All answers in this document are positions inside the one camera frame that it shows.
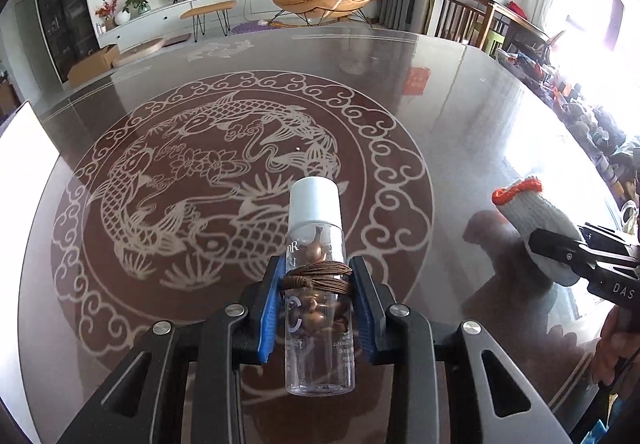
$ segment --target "small bottle on cabinet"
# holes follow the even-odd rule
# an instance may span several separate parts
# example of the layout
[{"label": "small bottle on cabinet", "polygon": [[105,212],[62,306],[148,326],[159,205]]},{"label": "small bottle on cabinet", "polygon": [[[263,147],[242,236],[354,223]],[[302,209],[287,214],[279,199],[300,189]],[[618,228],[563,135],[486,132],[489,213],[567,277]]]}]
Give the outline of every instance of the small bottle on cabinet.
[{"label": "small bottle on cabinet", "polygon": [[[297,181],[289,199],[287,273],[316,262],[346,262],[338,188],[323,177]],[[347,281],[348,277],[332,278]],[[308,286],[286,290],[285,375],[295,395],[355,388],[351,300]]]}]

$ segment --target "human hand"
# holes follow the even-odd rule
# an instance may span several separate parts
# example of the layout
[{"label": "human hand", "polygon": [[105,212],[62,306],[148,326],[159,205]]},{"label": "human hand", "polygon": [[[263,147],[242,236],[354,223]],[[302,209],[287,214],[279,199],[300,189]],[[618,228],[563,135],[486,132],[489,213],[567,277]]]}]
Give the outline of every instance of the human hand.
[{"label": "human hand", "polygon": [[[615,306],[607,315],[600,341],[596,345],[596,352],[591,361],[591,376],[594,382],[602,381],[609,386],[615,378],[615,367],[619,358],[630,358],[640,348],[640,334],[616,332],[620,307]],[[624,399],[634,390],[640,376],[640,356],[632,363],[630,370],[620,384],[618,395]]]}]

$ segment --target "triangular cutout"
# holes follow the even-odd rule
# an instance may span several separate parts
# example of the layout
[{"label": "triangular cutout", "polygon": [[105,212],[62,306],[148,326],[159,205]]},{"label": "triangular cutout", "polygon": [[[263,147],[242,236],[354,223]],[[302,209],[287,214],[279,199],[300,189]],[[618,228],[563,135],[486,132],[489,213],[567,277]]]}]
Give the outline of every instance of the triangular cutout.
[{"label": "triangular cutout", "polygon": [[102,407],[125,417],[135,417],[151,364],[151,352],[140,352],[120,380],[102,400]]},{"label": "triangular cutout", "polygon": [[531,402],[493,352],[482,352],[482,364],[489,382],[494,412],[498,417],[531,409]]}]

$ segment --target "purple rug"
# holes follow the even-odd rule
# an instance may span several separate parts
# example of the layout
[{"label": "purple rug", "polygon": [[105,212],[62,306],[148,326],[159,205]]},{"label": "purple rug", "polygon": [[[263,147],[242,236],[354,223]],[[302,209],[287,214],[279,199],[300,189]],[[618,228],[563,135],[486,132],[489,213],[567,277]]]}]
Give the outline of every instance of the purple rug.
[{"label": "purple rug", "polygon": [[259,25],[258,21],[247,21],[246,23],[241,23],[240,25],[236,25],[231,29],[231,34],[245,34],[247,32],[260,32],[263,30],[274,30],[280,29],[280,27],[276,27],[274,25]]}]

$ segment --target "white bottle cap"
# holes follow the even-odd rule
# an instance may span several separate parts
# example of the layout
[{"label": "white bottle cap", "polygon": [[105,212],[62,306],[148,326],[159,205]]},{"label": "white bottle cap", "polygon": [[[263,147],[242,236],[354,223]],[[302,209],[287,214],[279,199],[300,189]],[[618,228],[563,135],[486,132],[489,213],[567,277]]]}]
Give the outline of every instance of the white bottle cap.
[{"label": "white bottle cap", "polygon": [[304,177],[291,186],[289,231],[310,222],[342,228],[340,197],[334,181],[324,177]]}]

